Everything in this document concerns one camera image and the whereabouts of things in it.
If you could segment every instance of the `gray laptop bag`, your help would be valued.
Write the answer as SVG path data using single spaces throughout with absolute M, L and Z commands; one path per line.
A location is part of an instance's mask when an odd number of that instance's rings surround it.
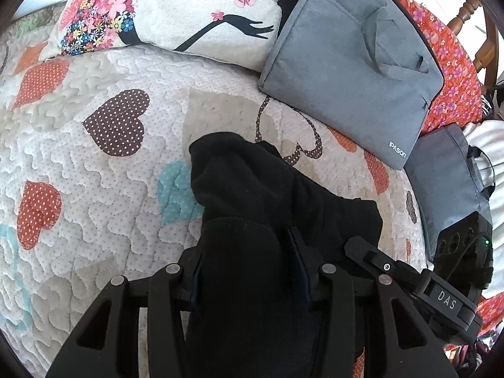
M 418 202 L 431 262 L 443 229 L 473 212 L 492 223 L 488 199 L 495 186 L 483 186 L 475 161 L 480 155 L 481 150 L 469 146 L 453 123 L 422 136 L 404 166 Z
M 443 83 L 395 0 L 299 0 L 259 88 L 402 169 Z

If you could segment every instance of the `screw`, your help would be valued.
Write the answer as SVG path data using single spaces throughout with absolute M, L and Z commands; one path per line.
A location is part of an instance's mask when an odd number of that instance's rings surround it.
M 113 286 L 120 286 L 122 283 L 124 283 L 123 276 L 114 276 L 110 279 L 110 284 Z
M 336 272 L 336 266 L 334 264 L 326 263 L 322 265 L 322 271 L 326 274 L 334 274 Z
M 177 263 L 172 263 L 166 266 L 168 274 L 177 274 L 180 271 L 180 266 Z
M 392 284 L 392 277 L 386 274 L 382 274 L 378 277 L 378 281 L 380 282 L 380 284 L 383 284 L 384 286 L 389 286 Z

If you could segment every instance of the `pillow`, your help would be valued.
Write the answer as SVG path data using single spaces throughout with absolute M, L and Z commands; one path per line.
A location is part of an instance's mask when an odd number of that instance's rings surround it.
M 427 38 L 444 76 L 444 87 L 430 106 L 420 135 L 456 123 L 480 122 L 481 84 L 466 50 L 447 26 L 413 0 L 398 0 Z
M 278 0 L 69 0 L 40 59 L 140 42 L 260 71 Z

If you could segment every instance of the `teal heart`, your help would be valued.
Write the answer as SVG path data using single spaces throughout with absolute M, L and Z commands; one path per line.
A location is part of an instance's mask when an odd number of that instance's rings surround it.
M 163 226 L 203 215 L 191 190 L 191 167 L 184 161 L 166 165 L 158 180 L 157 197 Z

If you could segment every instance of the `white decorative pillow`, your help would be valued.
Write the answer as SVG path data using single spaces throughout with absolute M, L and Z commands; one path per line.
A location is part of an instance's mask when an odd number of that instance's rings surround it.
M 140 42 L 261 71 L 278 0 L 69 0 L 40 59 Z

